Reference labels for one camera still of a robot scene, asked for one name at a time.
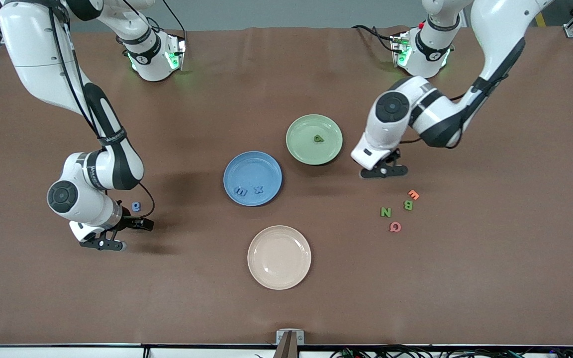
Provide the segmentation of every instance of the brown table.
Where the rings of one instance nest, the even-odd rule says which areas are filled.
[[[409,174],[375,181],[358,178],[350,150],[373,100],[404,73],[357,30],[191,33],[185,71],[160,83],[138,79],[112,34],[75,43],[145,162],[156,227],[121,232],[123,253],[78,246],[45,195],[64,159],[97,143],[80,116],[29,95],[3,49],[0,344],[262,343],[296,327],[310,344],[573,345],[573,39],[560,28],[528,30],[456,150],[404,145]],[[469,29],[455,45],[432,79],[451,97],[482,66]],[[330,165],[287,152],[288,126],[307,113],[344,133]],[[228,161],[247,150],[284,172],[259,208],[222,188]],[[405,211],[411,189],[421,197]],[[139,188],[112,195],[149,209]],[[246,265],[253,236],[277,224],[312,249],[309,274],[286,291],[261,287]]]

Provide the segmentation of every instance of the beige plate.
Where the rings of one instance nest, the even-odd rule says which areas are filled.
[[[311,247],[289,226],[268,227],[253,238],[247,253],[249,270],[261,285],[286,290],[300,283],[311,267]]]

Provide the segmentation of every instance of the blue plate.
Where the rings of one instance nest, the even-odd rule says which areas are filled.
[[[271,201],[282,186],[278,162],[264,152],[245,152],[229,162],[225,191],[238,204],[259,206]]]

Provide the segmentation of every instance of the gray floor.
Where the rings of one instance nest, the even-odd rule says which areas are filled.
[[[168,0],[188,31],[236,30],[248,27],[351,27],[361,23],[414,26],[425,18],[421,0]],[[573,0],[556,0],[543,12],[548,26],[571,18]],[[163,28],[178,25],[158,0],[146,9]],[[108,31],[100,22],[73,24],[75,31]]]

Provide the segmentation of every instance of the plate rim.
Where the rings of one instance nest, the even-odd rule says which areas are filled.
[[[337,153],[328,161],[325,161],[323,163],[307,163],[305,161],[303,161],[302,159],[298,158],[293,151],[291,150],[291,147],[289,147],[289,142],[288,142],[288,135],[289,132],[291,131],[291,129],[293,128],[293,126],[299,121],[299,120],[303,120],[303,118],[308,117],[308,116],[321,116],[323,118],[326,118],[327,120],[330,121],[330,124],[332,127],[335,127],[335,129],[337,129],[337,131],[339,132],[339,148],[337,149]],[[344,134],[342,134],[342,129],[339,127],[339,125],[337,125],[337,123],[332,120],[330,117],[325,116],[325,115],[321,115],[318,113],[310,113],[307,115],[303,115],[300,118],[296,119],[293,121],[293,123],[291,123],[291,125],[289,125],[288,129],[286,130],[286,134],[285,134],[285,142],[286,142],[286,149],[288,150],[288,152],[291,154],[291,156],[293,158],[295,158],[297,161],[299,161],[300,163],[304,163],[305,165],[311,165],[311,166],[318,166],[318,165],[325,165],[326,163],[329,163],[330,161],[332,161],[333,159],[335,159],[338,155],[339,152],[341,152],[342,150],[342,145],[344,144]]]
[[[273,288],[273,287],[268,287],[266,285],[264,285],[263,283],[261,283],[261,281],[258,279],[258,277],[256,276],[256,274],[254,274],[252,268],[251,268],[251,249],[253,247],[253,244],[259,240],[259,236],[261,236],[262,233],[264,233],[265,231],[268,231],[269,229],[275,229],[277,227],[283,227],[289,230],[292,230],[294,232],[296,232],[298,235],[300,235],[300,237],[302,238],[302,240],[304,241],[304,243],[302,243],[303,245],[305,245],[305,249],[306,251],[309,253],[309,259],[307,260],[307,265],[306,265],[306,271],[304,273],[304,276],[302,276],[302,278],[298,279],[298,281],[296,283],[294,283],[291,286],[285,287],[285,288]],[[249,244],[249,248],[247,249],[247,267],[249,268],[249,272],[251,273],[253,279],[255,279],[255,281],[257,283],[259,283],[262,287],[268,288],[270,290],[277,290],[277,291],[281,291],[281,290],[288,290],[289,288],[294,288],[295,286],[299,285],[302,281],[304,281],[304,279],[306,278],[306,275],[309,274],[309,271],[311,270],[311,263],[312,263],[312,256],[313,253],[311,251],[311,245],[309,245],[309,241],[306,239],[306,237],[300,232],[300,230],[291,227],[291,226],[287,226],[287,225],[273,225],[273,226],[269,226],[269,227],[265,227],[264,229],[262,229],[259,233],[255,234],[255,236],[253,237],[253,240],[251,240],[251,243]]]
[[[242,202],[237,201],[236,199],[234,199],[234,197],[232,197],[231,193],[229,192],[229,190],[227,189],[227,182],[225,181],[226,177],[227,177],[227,170],[229,169],[229,166],[231,165],[231,163],[233,163],[234,160],[236,160],[238,157],[243,156],[245,154],[256,154],[256,153],[260,153],[260,154],[264,154],[265,156],[268,156],[269,158],[273,159],[273,161],[276,163],[276,166],[278,168],[278,173],[280,174],[280,183],[278,185],[278,190],[276,191],[275,194],[273,194],[273,196],[271,198],[269,198],[268,201],[263,202],[262,204],[245,204]],[[280,192],[280,189],[282,188],[282,183],[284,182],[284,178],[283,178],[284,174],[282,173],[282,167],[280,167],[280,163],[278,163],[277,159],[275,159],[273,156],[271,156],[271,154],[267,153],[267,152],[262,152],[261,150],[248,150],[247,152],[243,152],[238,154],[237,156],[233,157],[229,163],[227,163],[227,166],[225,166],[225,170],[222,173],[222,186],[225,189],[225,193],[227,194],[227,196],[229,197],[229,199],[231,199],[233,202],[235,202],[236,204],[242,205],[242,206],[262,206],[264,204],[268,204],[269,202],[271,202],[273,199],[275,199],[275,197],[278,195],[278,193]]]

